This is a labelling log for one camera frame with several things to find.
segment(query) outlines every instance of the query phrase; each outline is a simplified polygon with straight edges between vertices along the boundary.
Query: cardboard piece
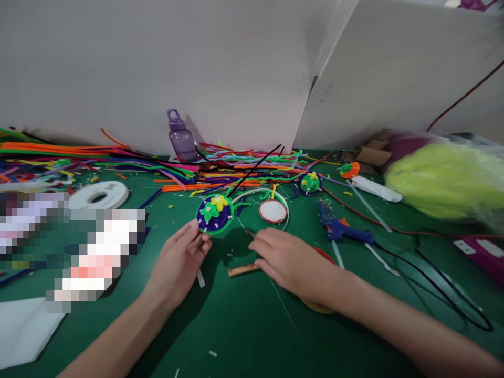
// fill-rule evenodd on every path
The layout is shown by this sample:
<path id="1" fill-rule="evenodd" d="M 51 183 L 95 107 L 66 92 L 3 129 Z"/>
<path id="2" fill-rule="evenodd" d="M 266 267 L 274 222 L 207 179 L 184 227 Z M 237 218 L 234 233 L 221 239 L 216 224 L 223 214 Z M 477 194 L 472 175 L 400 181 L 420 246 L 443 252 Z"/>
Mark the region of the cardboard piece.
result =
<path id="1" fill-rule="evenodd" d="M 359 163 L 367 163 L 377 167 L 381 167 L 392 156 L 392 153 L 375 150 L 366 146 L 362 146 L 355 157 Z"/>
<path id="2" fill-rule="evenodd" d="M 353 163 L 355 161 L 355 155 L 352 152 L 344 152 L 341 157 L 345 163 Z M 365 163 L 361 163 L 361 169 L 359 172 L 378 176 L 378 172 L 369 164 Z"/>
<path id="3" fill-rule="evenodd" d="M 374 136 L 374 138 L 379 140 L 388 140 L 393 132 L 394 130 L 392 129 L 382 129 L 378 134 Z"/>
<path id="4" fill-rule="evenodd" d="M 388 144 L 387 139 L 376 139 L 372 138 L 368 143 L 367 146 L 369 148 L 373 148 L 375 150 L 382 150 L 387 144 Z"/>

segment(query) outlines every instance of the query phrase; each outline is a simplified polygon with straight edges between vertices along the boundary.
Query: table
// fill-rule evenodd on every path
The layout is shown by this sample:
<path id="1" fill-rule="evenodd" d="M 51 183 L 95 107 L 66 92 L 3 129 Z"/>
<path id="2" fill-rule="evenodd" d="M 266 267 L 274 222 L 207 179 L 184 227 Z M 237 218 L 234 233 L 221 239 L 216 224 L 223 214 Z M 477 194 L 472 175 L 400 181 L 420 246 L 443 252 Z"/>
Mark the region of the table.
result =
<path id="1" fill-rule="evenodd" d="M 309 151 L 320 158 L 322 151 Z M 319 164 L 317 169 L 332 178 L 339 176 L 336 166 Z M 122 208 L 137 208 L 161 184 L 151 174 L 124 173 L 131 194 Z M 102 180 L 119 180 L 112 171 L 99 174 Z M 324 181 L 334 195 L 367 216 L 371 216 L 356 196 L 343 194 L 348 188 Z M 280 194 L 292 196 L 292 184 L 282 184 Z M 455 225 L 431 219 L 403 203 L 387 203 L 363 192 L 365 199 L 392 227 L 418 230 L 428 227 L 440 232 L 480 232 L 474 225 Z M 331 199 L 323 193 L 324 199 Z M 61 323 L 40 358 L 0 371 L 0 378 L 18 376 L 56 376 L 117 316 L 144 288 L 165 240 L 194 218 L 201 199 L 188 193 L 163 193 L 146 207 L 152 229 L 137 258 L 130 263 L 114 291 L 96 302 L 88 303 L 85 312 L 71 313 Z M 298 196 L 288 201 L 291 219 L 286 231 L 333 256 L 325 231 L 320 226 L 317 197 Z M 462 308 L 471 314 L 436 273 L 413 251 L 415 239 L 399 233 L 387 233 L 353 214 L 336 201 L 333 212 L 346 217 L 358 229 L 370 229 L 387 249 L 420 265 Z M 257 204 L 245 208 L 240 220 L 245 227 L 258 231 L 267 227 L 260 218 Z M 170 377 L 274 377 L 274 376 L 422 376 L 412 363 L 385 341 L 359 324 L 338 314 L 318 314 L 273 283 L 263 272 L 228 278 L 227 270 L 253 263 L 256 253 L 248 250 L 249 239 L 238 220 L 213 237 L 201 271 L 206 286 L 196 282 L 184 303 L 173 313 L 159 336 L 144 353 L 131 376 Z M 469 337 L 496 357 L 504 360 L 504 292 L 473 265 L 445 237 L 422 237 L 422 252 L 448 274 L 495 326 L 484 332 L 464 321 L 441 295 L 414 269 L 382 257 L 397 269 L 400 277 L 385 271 L 371 253 L 358 243 L 344 241 L 339 249 L 348 270 L 361 278 L 422 310 L 457 332 Z M 54 287 L 54 270 L 38 270 L 0 289 L 0 301 L 45 295 Z"/>

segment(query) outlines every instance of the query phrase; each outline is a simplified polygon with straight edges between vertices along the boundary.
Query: hand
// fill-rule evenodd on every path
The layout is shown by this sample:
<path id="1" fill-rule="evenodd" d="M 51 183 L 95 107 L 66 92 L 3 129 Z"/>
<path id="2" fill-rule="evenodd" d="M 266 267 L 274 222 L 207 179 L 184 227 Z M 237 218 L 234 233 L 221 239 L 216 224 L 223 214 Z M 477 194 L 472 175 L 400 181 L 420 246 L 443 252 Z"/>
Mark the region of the hand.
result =
<path id="1" fill-rule="evenodd" d="M 300 238 L 274 228 L 259 231 L 248 248 L 263 257 L 255 263 L 278 285 L 320 305 L 328 306 L 330 289 L 351 274 L 331 264 Z"/>
<path id="2" fill-rule="evenodd" d="M 210 235 L 201 233 L 195 219 L 187 223 L 164 244 L 142 295 L 173 311 L 189 293 L 211 246 Z"/>

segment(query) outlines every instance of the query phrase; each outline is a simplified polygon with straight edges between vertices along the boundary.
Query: bottle cap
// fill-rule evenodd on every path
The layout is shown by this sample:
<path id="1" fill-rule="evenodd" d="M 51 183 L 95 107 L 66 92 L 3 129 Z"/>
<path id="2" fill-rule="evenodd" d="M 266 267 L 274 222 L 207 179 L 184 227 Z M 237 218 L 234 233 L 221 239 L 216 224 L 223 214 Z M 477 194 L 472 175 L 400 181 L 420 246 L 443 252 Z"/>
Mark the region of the bottle cap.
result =
<path id="1" fill-rule="evenodd" d="M 178 110 L 175 108 L 168 109 L 166 114 L 168 114 L 168 125 L 170 126 L 170 130 L 181 131 L 185 129 L 185 122 L 180 117 Z"/>

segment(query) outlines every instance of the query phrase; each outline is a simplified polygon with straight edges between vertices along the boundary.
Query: ribbon spool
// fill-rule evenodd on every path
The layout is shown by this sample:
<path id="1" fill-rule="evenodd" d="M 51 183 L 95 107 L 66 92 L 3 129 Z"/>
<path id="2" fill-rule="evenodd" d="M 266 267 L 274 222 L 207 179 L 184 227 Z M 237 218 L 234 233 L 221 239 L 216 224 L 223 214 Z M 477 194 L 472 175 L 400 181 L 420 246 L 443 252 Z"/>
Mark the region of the ribbon spool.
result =
<path id="1" fill-rule="evenodd" d="M 121 206 L 129 190 L 119 181 L 104 181 L 85 186 L 70 197 L 71 209 L 114 209 Z"/>

